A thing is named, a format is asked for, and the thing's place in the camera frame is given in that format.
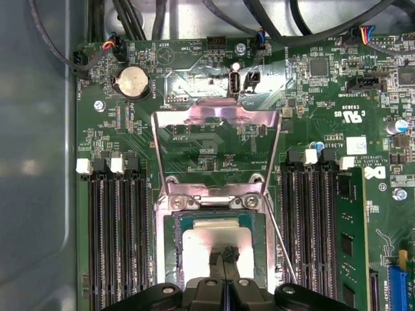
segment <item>capacitor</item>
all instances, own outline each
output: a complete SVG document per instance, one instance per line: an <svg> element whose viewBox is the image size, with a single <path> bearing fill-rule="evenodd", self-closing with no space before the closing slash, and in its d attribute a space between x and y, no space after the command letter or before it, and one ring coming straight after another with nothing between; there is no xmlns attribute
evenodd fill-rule
<svg viewBox="0 0 415 311"><path fill-rule="evenodd" d="M143 100L150 93L151 83L143 68L129 66L113 77L112 87L129 100Z"/></svg>
<svg viewBox="0 0 415 311"><path fill-rule="evenodd" d="M408 122L405 120L396 120L386 125L386 132L390 135L405 133L408 130Z"/></svg>
<svg viewBox="0 0 415 311"><path fill-rule="evenodd" d="M320 153L326 146L322 141L313 141L310 143L309 148L317 150L317 153Z"/></svg>

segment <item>integrated circuit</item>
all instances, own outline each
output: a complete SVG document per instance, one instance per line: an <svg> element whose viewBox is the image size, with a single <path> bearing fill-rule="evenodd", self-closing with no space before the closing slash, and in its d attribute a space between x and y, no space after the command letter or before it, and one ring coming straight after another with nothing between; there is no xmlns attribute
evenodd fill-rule
<svg viewBox="0 0 415 311"><path fill-rule="evenodd" d="M329 64L326 58L315 58L310 60L311 76L328 76Z"/></svg>
<svg viewBox="0 0 415 311"><path fill-rule="evenodd" d="M415 85L415 66L404 66L397 69L397 81L400 86Z"/></svg>

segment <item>electronic component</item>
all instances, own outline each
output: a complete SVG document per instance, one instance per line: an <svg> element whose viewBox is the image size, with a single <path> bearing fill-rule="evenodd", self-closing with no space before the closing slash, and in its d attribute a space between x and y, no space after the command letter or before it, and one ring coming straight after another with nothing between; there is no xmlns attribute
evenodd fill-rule
<svg viewBox="0 0 415 311"><path fill-rule="evenodd" d="M122 155L120 154L119 157L112 157L111 158L111 172L115 174L124 174L125 171L125 164Z"/></svg>
<svg viewBox="0 0 415 311"><path fill-rule="evenodd" d="M226 37L224 36L207 37L207 40L206 40L207 50L225 50L226 47L227 47Z"/></svg>
<svg viewBox="0 0 415 311"><path fill-rule="evenodd" d="M81 174L81 175L91 175L92 174L91 161L86 158L77 159L76 171L78 174Z"/></svg>
<svg viewBox="0 0 415 311"><path fill-rule="evenodd" d="M392 137L392 145L395 148L409 147L410 137L408 135L394 135Z"/></svg>
<svg viewBox="0 0 415 311"><path fill-rule="evenodd" d="M283 118L292 118L292 116L294 115L294 110L291 107L283 107L281 109L281 116Z"/></svg>
<svg viewBox="0 0 415 311"><path fill-rule="evenodd" d="M343 284L343 300L348 306L356 307L356 294L355 292L347 285Z"/></svg>
<svg viewBox="0 0 415 311"><path fill-rule="evenodd" d="M381 311L379 273L370 269L370 311Z"/></svg>
<svg viewBox="0 0 415 311"><path fill-rule="evenodd" d="M395 188L392 197L396 201L403 201L403 200L406 200L408 198L408 193L406 192L405 189Z"/></svg>
<svg viewBox="0 0 415 311"><path fill-rule="evenodd" d="M129 100L143 100L150 93L151 83L144 69L130 66L113 77L112 87Z"/></svg>
<svg viewBox="0 0 415 311"><path fill-rule="evenodd" d="M311 76L328 76L329 65L327 58L314 58L310 60L310 75Z"/></svg>
<svg viewBox="0 0 415 311"><path fill-rule="evenodd" d="M303 164L304 165L312 165L316 164L318 161L317 158L317 150L315 149L305 149L303 155Z"/></svg>
<svg viewBox="0 0 415 311"><path fill-rule="evenodd" d="M390 135L405 133L408 130L408 122L405 120L397 120L389 122L386 125L386 132Z"/></svg>
<svg viewBox="0 0 415 311"><path fill-rule="evenodd" d="M348 92L367 91L375 89L381 92L386 91L385 81L378 76L364 76L362 78L354 77L346 83Z"/></svg>
<svg viewBox="0 0 415 311"><path fill-rule="evenodd" d="M115 45L112 47L112 54L115 59L120 63L128 62L128 49L125 40L122 37L115 35L114 43Z"/></svg>
<svg viewBox="0 0 415 311"><path fill-rule="evenodd" d="M347 192L347 197L350 196L350 180L344 181L343 192L344 194ZM342 240L341 245L342 245L343 253L352 257L353 256L353 239L350 236L342 233L341 240Z"/></svg>
<svg viewBox="0 0 415 311"><path fill-rule="evenodd" d="M258 83L261 81L261 73L259 71L249 71L245 76L244 90L251 88L251 92L255 91Z"/></svg>
<svg viewBox="0 0 415 311"><path fill-rule="evenodd" d="M407 162L407 157L405 154L390 154L389 161L391 165L405 164Z"/></svg>
<svg viewBox="0 0 415 311"><path fill-rule="evenodd" d="M415 66L399 67L397 82L400 86L415 86Z"/></svg>
<svg viewBox="0 0 415 311"><path fill-rule="evenodd" d="M391 310L407 311L408 306L408 273L398 266L389 266L389 292Z"/></svg>

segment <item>green circuit board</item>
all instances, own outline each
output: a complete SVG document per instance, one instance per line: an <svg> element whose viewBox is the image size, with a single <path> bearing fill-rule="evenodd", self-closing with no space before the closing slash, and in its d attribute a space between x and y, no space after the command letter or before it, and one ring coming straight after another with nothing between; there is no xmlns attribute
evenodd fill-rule
<svg viewBox="0 0 415 311"><path fill-rule="evenodd" d="M378 36L373 40L386 47L414 48L413 38L405 36ZM213 43L212 39L127 42L129 65L143 68L151 81L149 95L140 101L125 99L112 87L114 75L125 65L110 53L89 72L88 79L77 80L77 157L90 159L92 165L103 159L109 165L114 154L123 154L127 160L138 159L141 167L138 178L134 177L125 189L114 186L116 191L138 191L140 202L146 207L140 213L132 211L126 221L141 224L139 229L131 225L130 230L133 241L144 249L138 255L139 267L133 266L140 270L136 273L145 275L141 285L140 280L131 280L135 287L126 295L155 284L156 257L161 255L154 247L153 205L161 182L150 116L154 111L188 109L201 98L227 97L228 74L232 64L238 63L241 84L252 72L260 72L261 81L254 91L243 89L237 101L247 110L278 110L282 116L270 182L278 222L283 218L280 206L284 202L279 164L286 162L289 150L302 156L305 149L321 142L326 150L335 151L338 160L353 156L355 168L348 170L349 173L340 171L333 175L333 193L338 194L335 256L343 283L335 297L358 310L394 311L388 268L398 265L399 250L406 250L409 262L405 295L407 310L413 310L415 56L387 56L361 44L348 44L339 37L310 47L289 49L267 41L265 56L258 62L252 41L220 37ZM246 47L242 55L235 50L239 43ZM80 50L93 56L100 47L98 43L89 43ZM350 82L357 76L378 78L381 85L351 91ZM104 103L102 111L94 108L98 100ZM406 120L409 128L402 135L390 135L385 128L398 119ZM264 174L271 134L272 130L262 126L235 128L218 120L201 127L168 127L160 132L166 174L176 176L180 182L205 183L208 187L246 182L253 173ZM348 178L346 190L340 181L344 175ZM90 285L91 265L94 265L91 244L101 249L106 247L100 246L97 239L91 241L100 222L98 219L95 225L91 224L94 221L91 206L98 207L92 202L91 192L102 197L104 190L99 184L87 183L83 177L79 177L77 189L78 309L92 311L120 300L124 294L112 293L104 301L101 297L98 304L91 302L91 296L98 295L91 292ZM406 191L407 197L396 200L396 189ZM101 234L105 211L99 215ZM111 222L104 226L118 230L117 220ZM174 222L172 218L166 220L166 228L172 230L168 231L169 236L174 236ZM258 234L259 239L263 238L264 233ZM162 255L166 257L166 279L179 283L174 243L173 238L166 243ZM116 253L115 246L109 244L108 251ZM260 254L264 251L262 242L254 251L260 265L264 261ZM99 257L97 262L105 261L103 254ZM283 265L282 258L277 263ZM376 285L372 285L377 287L376 294L370 288L369 268L376 272ZM117 269L114 265L113 271L102 277L112 277L116 282ZM259 272L255 276L267 281ZM276 278L277 282L286 280L284 273L278 273L278 267ZM374 297L379 307L371 309Z"/></svg>

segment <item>screw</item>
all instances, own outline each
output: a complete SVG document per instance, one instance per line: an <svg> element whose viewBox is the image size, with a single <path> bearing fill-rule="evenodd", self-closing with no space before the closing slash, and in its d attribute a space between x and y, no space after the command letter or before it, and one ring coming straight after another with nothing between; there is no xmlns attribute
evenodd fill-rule
<svg viewBox="0 0 415 311"><path fill-rule="evenodd" d="M249 209L254 209L258 205L258 198L256 196L249 196L245 199L245 205Z"/></svg>
<svg viewBox="0 0 415 311"><path fill-rule="evenodd" d="M177 196L171 200L171 207L173 209L181 209L183 205L184 205L184 201L181 196Z"/></svg>
<svg viewBox="0 0 415 311"><path fill-rule="evenodd" d="M171 288L171 287L163 288L163 293L164 294L171 294L173 292L174 292L174 288Z"/></svg>
<svg viewBox="0 0 415 311"><path fill-rule="evenodd" d="M406 200L408 198L408 193L405 190L403 190L402 188L396 188L396 189L394 189L394 193L393 193L392 197L396 201L403 201L403 200Z"/></svg>
<svg viewBox="0 0 415 311"><path fill-rule="evenodd" d="M95 109L96 112L104 112L105 103L101 100L97 100L93 103L93 109Z"/></svg>
<svg viewBox="0 0 415 311"><path fill-rule="evenodd" d="M245 55L246 53L246 45L243 43L238 43L235 46L235 53L238 55Z"/></svg>
<svg viewBox="0 0 415 311"><path fill-rule="evenodd" d="M290 286L287 286L287 287L284 287L283 288L283 291L286 293L286 294L289 294L289 295L292 295L292 294L294 294L296 291L294 290L294 288L292 288L292 287L290 287Z"/></svg>
<svg viewBox="0 0 415 311"><path fill-rule="evenodd" d="M241 285L241 286L248 286L249 285L249 281L242 279L242 280L239 280L238 281L238 284Z"/></svg>
<svg viewBox="0 0 415 311"><path fill-rule="evenodd" d="M208 285L208 286L214 286L216 284L218 284L218 282L215 281L215 280L206 281L206 285Z"/></svg>

